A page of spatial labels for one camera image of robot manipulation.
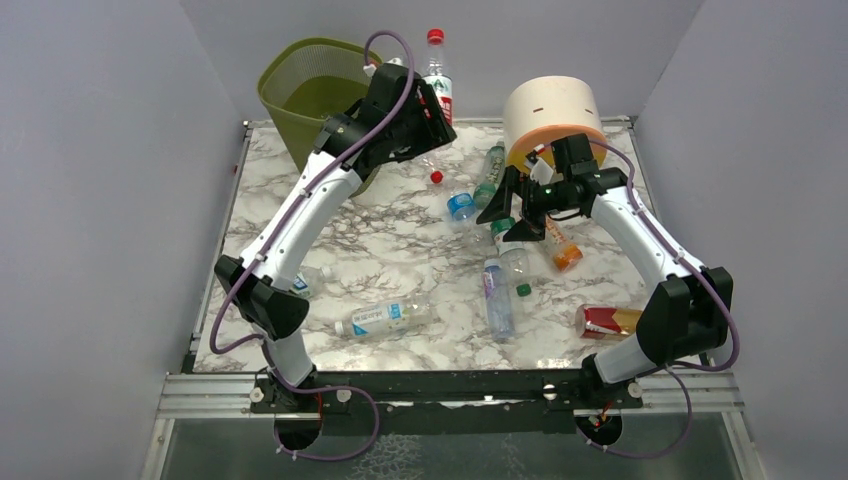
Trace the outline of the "dark green label bottle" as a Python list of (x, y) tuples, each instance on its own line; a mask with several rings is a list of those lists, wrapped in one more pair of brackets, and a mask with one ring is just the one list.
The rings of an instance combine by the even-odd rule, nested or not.
[(302, 266), (293, 282), (291, 291), (298, 297), (309, 299), (323, 293), (335, 279), (336, 275), (330, 267)]

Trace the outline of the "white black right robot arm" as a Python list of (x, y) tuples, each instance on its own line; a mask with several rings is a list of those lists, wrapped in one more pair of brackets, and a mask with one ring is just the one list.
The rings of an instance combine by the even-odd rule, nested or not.
[(508, 218), (512, 200), (521, 200), (517, 223), (505, 241), (540, 242), (554, 212), (571, 211), (591, 218), (618, 244), (653, 292), (633, 334), (584, 359), (582, 374), (591, 389), (601, 390), (650, 375), (672, 365), (688, 366), (688, 357), (732, 344), (730, 357), (713, 371), (737, 360), (739, 334), (730, 312), (733, 279), (723, 267), (709, 268), (691, 255), (646, 208), (634, 188), (634, 171), (600, 168), (600, 147), (630, 165), (618, 149), (585, 134), (546, 144), (557, 182), (542, 184), (515, 166), (504, 170), (497, 190), (478, 215), (480, 224)]

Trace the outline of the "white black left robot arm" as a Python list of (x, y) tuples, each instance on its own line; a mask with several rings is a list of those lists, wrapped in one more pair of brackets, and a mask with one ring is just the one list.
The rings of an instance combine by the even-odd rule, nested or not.
[(223, 305), (236, 306), (254, 326), (281, 384), (297, 388), (314, 371), (301, 332), (309, 303), (294, 283), (321, 231), (381, 165), (412, 160), (455, 137), (419, 74), (390, 63), (377, 67), (365, 96), (324, 122), (297, 183), (262, 233), (238, 257), (217, 260)]

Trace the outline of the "purple label Ganten bottle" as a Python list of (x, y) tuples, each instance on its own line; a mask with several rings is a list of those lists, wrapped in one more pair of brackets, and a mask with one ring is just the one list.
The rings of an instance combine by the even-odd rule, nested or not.
[(498, 259), (484, 261), (482, 285), (486, 319), (495, 341), (503, 342), (515, 334), (514, 311), (508, 277)]

